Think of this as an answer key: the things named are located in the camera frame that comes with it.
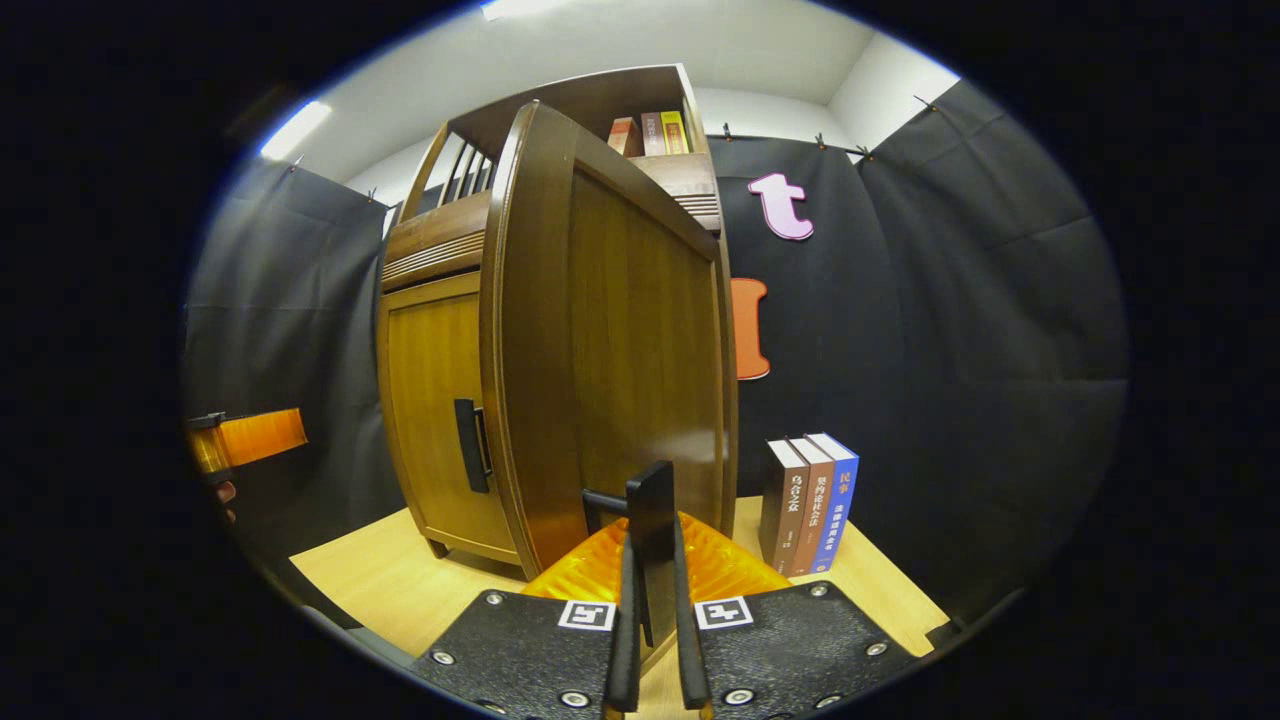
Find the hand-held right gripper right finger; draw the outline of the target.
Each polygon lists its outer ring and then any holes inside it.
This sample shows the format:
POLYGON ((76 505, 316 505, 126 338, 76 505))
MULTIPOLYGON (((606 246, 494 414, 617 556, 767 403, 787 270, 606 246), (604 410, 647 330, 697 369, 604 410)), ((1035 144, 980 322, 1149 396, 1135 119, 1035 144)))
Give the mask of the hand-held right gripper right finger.
POLYGON ((812 716, 891 684, 916 664, 828 582, 692 601, 689 543, 682 523, 672 527, 685 708, 701 716, 812 716))

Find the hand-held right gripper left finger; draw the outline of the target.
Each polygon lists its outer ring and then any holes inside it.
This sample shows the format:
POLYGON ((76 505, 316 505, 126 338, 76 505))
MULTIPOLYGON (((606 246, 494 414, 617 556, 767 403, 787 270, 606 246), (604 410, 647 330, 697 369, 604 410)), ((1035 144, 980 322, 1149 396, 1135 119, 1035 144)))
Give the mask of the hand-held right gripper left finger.
POLYGON ((504 716, 625 716, 640 691, 640 592, 618 519, 525 591, 484 591, 413 661, 434 687, 504 716))

